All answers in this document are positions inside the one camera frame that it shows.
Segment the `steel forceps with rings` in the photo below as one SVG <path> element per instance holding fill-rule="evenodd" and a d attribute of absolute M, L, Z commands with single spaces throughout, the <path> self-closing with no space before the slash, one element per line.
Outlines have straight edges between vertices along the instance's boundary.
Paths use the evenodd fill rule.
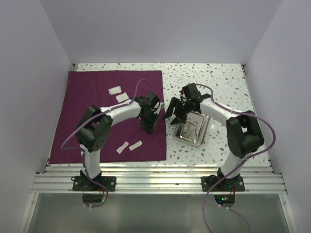
<path fill-rule="evenodd" d="M 190 135 L 190 131 L 191 131 L 191 127 L 192 127 L 192 122 L 190 118 L 186 119 L 186 123 L 184 126 L 184 129 L 181 131 L 180 133 L 180 137 L 181 138 L 187 138 Z"/>

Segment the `steel scissors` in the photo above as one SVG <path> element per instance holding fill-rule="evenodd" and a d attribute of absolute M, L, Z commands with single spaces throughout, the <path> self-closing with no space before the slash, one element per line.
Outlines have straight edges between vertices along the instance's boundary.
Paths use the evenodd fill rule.
<path fill-rule="evenodd" d="M 192 143 L 195 143 L 197 141 L 197 127 L 198 127 L 198 122 L 194 121 L 192 123 L 192 131 L 190 133 Z"/>

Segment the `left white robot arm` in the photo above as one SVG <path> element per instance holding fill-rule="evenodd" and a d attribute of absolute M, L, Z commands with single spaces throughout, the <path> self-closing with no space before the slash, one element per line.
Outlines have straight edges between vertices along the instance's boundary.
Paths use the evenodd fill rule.
<path fill-rule="evenodd" d="M 145 97 L 135 97 L 102 109 L 89 107 L 75 131 L 82 150 L 84 185 L 89 190 L 97 190 L 101 185 L 100 152 L 111 128 L 128 119 L 139 118 L 140 127 L 152 134 L 163 106 L 159 97 L 150 92 Z"/>

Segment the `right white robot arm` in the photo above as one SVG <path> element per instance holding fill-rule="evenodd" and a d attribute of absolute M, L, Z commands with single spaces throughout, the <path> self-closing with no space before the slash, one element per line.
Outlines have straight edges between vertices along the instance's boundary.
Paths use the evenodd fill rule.
<path fill-rule="evenodd" d="M 227 145 L 230 153 L 216 175 L 203 179 L 210 190 L 228 190 L 241 176 L 241 168 L 249 156 L 264 144 L 264 138 L 257 116 L 252 111 L 239 112 L 228 109 L 216 102 L 213 93 L 202 94 L 199 84 L 191 83 L 182 88 L 180 97 L 171 98 L 164 118 L 175 118 L 172 125 L 186 123 L 187 115 L 192 112 L 207 115 L 226 127 Z"/>

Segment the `steel instrument tray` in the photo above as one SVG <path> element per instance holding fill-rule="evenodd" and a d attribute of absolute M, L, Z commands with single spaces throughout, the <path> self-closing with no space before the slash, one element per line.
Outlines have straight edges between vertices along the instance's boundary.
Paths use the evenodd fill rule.
<path fill-rule="evenodd" d="M 203 143 L 204 143 L 210 117 L 207 116 L 207 115 L 204 115 L 204 114 L 200 114 L 200 113 L 194 112 L 194 113 L 188 113 L 186 119 L 187 119 L 187 118 L 190 118 L 192 123 L 193 123 L 194 121 L 197 121 L 197 122 L 198 122 L 198 127 L 197 127 L 197 143 L 196 143 L 196 144 L 187 143 L 187 142 L 182 141 L 182 140 L 180 139 L 180 133 L 181 133 L 181 131 L 184 129 L 185 124 L 177 125 L 177 126 L 176 126 L 175 131 L 174 131 L 174 133 L 173 133 L 173 137 L 174 137 L 177 141 L 180 141 L 180 142 L 182 142 L 182 143 L 191 145 L 191 146 L 193 146 L 193 147 L 200 147 L 200 146 L 203 145 Z"/>

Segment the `purple cloth mat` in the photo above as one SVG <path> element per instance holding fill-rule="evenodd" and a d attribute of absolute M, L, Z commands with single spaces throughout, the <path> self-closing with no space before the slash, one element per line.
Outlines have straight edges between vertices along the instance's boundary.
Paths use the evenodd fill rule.
<path fill-rule="evenodd" d="M 69 72 L 67 89 L 61 115 L 58 121 L 54 141 L 52 144 L 50 164 L 81 163 L 82 157 L 78 149 L 65 151 L 61 145 L 75 130 L 77 124 L 89 106 L 107 107 L 118 104 L 116 97 L 108 90 L 120 86 L 122 93 L 133 97 L 146 96 L 150 91 L 164 100 L 163 81 L 161 71 L 88 71 Z M 166 123 L 164 112 L 160 112 L 159 119 L 152 134 L 140 127 L 140 120 L 132 118 L 111 128 L 109 138 L 101 149 L 101 162 L 148 162 L 166 160 Z M 116 150 L 127 141 L 129 145 L 121 154 Z M 142 145 L 130 151 L 129 146 L 141 141 Z"/>

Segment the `white bandage strip right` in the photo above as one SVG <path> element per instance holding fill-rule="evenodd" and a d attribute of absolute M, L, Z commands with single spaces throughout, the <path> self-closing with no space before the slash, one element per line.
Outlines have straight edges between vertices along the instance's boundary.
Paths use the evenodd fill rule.
<path fill-rule="evenodd" d="M 138 141 L 138 142 L 136 142 L 135 144 L 129 146 L 129 150 L 130 150 L 130 151 L 133 151 L 133 150 L 137 149 L 138 147 L 140 147 L 141 145 L 142 145 L 142 142 L 141 142 L 141 141 Z"/>

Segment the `white bandage strip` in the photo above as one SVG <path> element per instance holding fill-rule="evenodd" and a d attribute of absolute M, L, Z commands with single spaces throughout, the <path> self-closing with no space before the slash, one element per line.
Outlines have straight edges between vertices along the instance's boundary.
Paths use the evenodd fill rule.
<path fill-rule="evenodd" d="M 138 142 L 136 142 L 135 144 L 129 146 L 129 150 L 130 150 L 130 151 L 133 151 L 133 150 L 137 149 L 138 147 L 140 147 L 141 145 L 142 145 L 142 142 L 141 142 L 141 141 L 138 141 Z"/>
<path fill-rule="evenodd" d="M 124 149 L 125 149 L 128 145 L 129 145 L 129 143 L 128 143 L 127 141 L 125 141 L 125 142 L 116 150 L 116 152 L 117 152 L 118 154 L 121 154 L 121 153 L 124 151 Z"/>

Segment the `white bandage strip left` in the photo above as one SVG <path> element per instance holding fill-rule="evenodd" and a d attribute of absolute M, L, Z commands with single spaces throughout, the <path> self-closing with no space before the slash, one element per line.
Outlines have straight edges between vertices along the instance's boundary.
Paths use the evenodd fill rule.
<path fill-rule="evenodd" d="M 124 149 L 125 149 L 128 145 L 129 145 L 129 143 L 128 143 L 127 141 L 125 141 L 125 142 L 116 150 L 116 152 L 117 152 L 118 154 L 121 154 L 121 153 L 124 151 Z"/>

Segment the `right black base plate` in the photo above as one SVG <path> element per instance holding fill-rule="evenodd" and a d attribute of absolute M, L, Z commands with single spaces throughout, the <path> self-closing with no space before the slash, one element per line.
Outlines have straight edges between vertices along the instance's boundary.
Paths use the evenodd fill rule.
<path fill-rule="evenodd" d="M 220 175 L 210 175 L 201 178 L 201 186 L 204 192 L 207 192 L 213 185 L 215 185 L 222 177 Z M 224 179 L 219 184 L 217 184 L 212 192 L 243 192 L 245 191 L 243 178 L 238 175 L 232 179 Z"/>

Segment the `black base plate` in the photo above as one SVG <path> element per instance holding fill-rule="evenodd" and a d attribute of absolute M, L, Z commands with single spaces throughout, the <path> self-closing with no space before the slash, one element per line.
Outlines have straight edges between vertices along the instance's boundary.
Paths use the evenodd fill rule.
<path fill-rule="evenodd" d="M 201 178 L 201 186 L 204 192 L 207 192 L 213 185 L 215 185 L 222 177 L 220 175 L 210 175 Z M 224 179 L 219 184 L 217 184 L 212 192 L 243 192 L 245 191 L 243 178 L 238 175 L 232 179 Z"/>
<path fill-rule="evenodd" d="M 99 174 L 93 180 L 103 185 L 104 187 L 106 187 L 108 191 L 112 191 L 112 192 L 115 191 L 115 186 L 117 183 L 116 177 L 102 176 L 101 174 Z M 102 187 L 91 182 L 84 173 L 81 173 L 78 176 L 71 177 L 71 181 L 73 181 L 73 186 L 72 186 L 73 191 L 86 192 L 86 191 L 100 191 L 100 190 L 102 191 L 103 190 Z"/>

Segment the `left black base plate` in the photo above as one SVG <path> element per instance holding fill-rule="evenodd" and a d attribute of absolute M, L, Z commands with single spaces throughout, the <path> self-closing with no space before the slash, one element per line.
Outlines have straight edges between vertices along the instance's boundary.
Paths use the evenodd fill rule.
<path fill-rule="evenodd" d="M 117 183 L 116 177 L 102 176 L 101 174 L 99 174 L 93 180 L 103 185 L 104 187 L 106 187 L 108 191 L 112 191 L 112 192 L 115 191 L 115 186 Z M 86 191 L 100 191 L 100 190 L 102 191 L 103 190 L 102 187 L 91 182 L 84 173 L 81 173 L 78 176 L 71 177 L 71 181 L 73 181 L 73 186 L 72 186 L 73 191 L 86 192 Z"/>

